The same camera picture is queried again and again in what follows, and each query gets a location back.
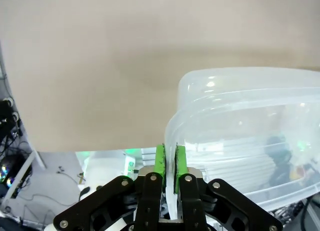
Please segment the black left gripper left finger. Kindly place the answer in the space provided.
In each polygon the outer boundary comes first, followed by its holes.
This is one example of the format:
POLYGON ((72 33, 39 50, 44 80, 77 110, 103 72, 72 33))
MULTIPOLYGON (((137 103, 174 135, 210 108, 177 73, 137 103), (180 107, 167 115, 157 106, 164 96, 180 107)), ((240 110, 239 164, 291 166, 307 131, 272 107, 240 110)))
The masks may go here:
POLYGON ((135 231, 156 231, 161 215, 162 193, 166 176, 166 152, 156 147, 153 168, 135 180, 121 175, 53 219, 58 231, 105 231, 119 219, 135 213, 135 231))

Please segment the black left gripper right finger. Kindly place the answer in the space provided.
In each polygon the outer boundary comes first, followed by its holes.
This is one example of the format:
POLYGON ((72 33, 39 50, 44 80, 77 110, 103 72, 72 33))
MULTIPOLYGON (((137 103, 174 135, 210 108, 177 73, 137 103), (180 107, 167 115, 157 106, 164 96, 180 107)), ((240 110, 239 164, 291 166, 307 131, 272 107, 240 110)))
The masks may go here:
POLYGON ((205 182, 203 174, 187 166, 186 148, 177 145, 174 186, 179 190, 186 231, 213 231, 207 218, 227 231, 281 231, 282 223, 221 178, 205 182))

